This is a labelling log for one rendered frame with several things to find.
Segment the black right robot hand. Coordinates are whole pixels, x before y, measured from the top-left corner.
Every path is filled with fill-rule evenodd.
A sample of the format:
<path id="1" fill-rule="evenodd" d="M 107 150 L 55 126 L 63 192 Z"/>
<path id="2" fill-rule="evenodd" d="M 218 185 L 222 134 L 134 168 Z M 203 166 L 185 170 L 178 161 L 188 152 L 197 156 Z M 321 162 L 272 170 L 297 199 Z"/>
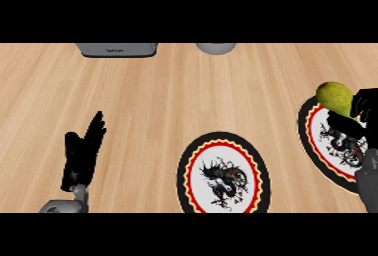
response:
<path id="1" fill-rule="evenodd" d="M 361 89 L 352 100 L 351 117 L 329 111 L 330 127 L 378 149 L 378 88 Z"/>

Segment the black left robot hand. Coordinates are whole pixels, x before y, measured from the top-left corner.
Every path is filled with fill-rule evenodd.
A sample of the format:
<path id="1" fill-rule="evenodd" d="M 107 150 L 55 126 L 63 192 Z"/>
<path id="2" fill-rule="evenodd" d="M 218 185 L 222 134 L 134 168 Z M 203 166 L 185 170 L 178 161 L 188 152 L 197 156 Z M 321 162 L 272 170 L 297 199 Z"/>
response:
<path id="1" fill-rule="evenodd" d="M 79 184 L 89 186 L 94 179 L 98 153 L 107 133 L 104 113 L 98 112 L 85 137 L 76 132 L 66 134 L 66 168 L 61 189 L 66 192 Z"/>

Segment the green pear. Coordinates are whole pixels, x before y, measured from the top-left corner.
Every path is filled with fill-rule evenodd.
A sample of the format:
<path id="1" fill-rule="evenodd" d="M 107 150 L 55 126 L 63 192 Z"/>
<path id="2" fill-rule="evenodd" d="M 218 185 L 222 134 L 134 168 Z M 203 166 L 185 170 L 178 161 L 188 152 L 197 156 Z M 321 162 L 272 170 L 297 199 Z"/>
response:
<path id="1" fill-rule="evenodd" d="M 317 100 L 329 110 L 351 118 L 354 93 L 343 83 L 323 83 L 317 89 Z"/>

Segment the dragon print plate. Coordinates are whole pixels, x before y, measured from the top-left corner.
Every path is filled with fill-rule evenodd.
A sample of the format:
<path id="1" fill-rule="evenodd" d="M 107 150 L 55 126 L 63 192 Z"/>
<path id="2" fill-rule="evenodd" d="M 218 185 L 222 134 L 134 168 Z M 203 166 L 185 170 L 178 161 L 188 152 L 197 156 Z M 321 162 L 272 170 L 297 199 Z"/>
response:
<path id="1" fill-rule="evenodd" d="M 188 145 L 178 167 L 185 213 L 266 213 L 271 179 L 264 158 L 237 134 L 212 132 Z"/>
<path id="2" fill-rule="evenodd" d="M 355 173 L 362 168 L 367 139 L 357 140 L 329 125 L 329 110 L 317 97 L 299 111 L 299 135 L 309 158 L 324 176 L 349 192 L 358 192 Z"/>

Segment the grey box appliance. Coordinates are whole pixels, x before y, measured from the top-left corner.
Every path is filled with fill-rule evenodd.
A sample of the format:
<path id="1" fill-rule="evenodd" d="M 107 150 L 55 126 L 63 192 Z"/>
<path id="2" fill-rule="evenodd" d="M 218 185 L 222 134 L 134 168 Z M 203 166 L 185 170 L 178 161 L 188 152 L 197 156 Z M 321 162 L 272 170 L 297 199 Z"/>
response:
<path id="1" fill-rule="evenodd" d="M 157 46 L 157 43 L 77 43 L 82 54 L 97 58 L 151 57 Z"/>

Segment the grey round object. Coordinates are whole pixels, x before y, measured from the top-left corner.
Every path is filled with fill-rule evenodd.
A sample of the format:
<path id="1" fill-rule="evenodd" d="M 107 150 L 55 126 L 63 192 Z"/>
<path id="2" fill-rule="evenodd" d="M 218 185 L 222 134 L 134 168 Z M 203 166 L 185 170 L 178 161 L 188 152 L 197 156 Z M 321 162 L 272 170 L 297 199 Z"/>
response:
<path id="1" fill-rule="evenodd" d="M 199 49 L 210 55 L 228 54 L 234 50 L 235 46 L 237 46 L 235 43 L 199 43 L 197 44 Z"/>

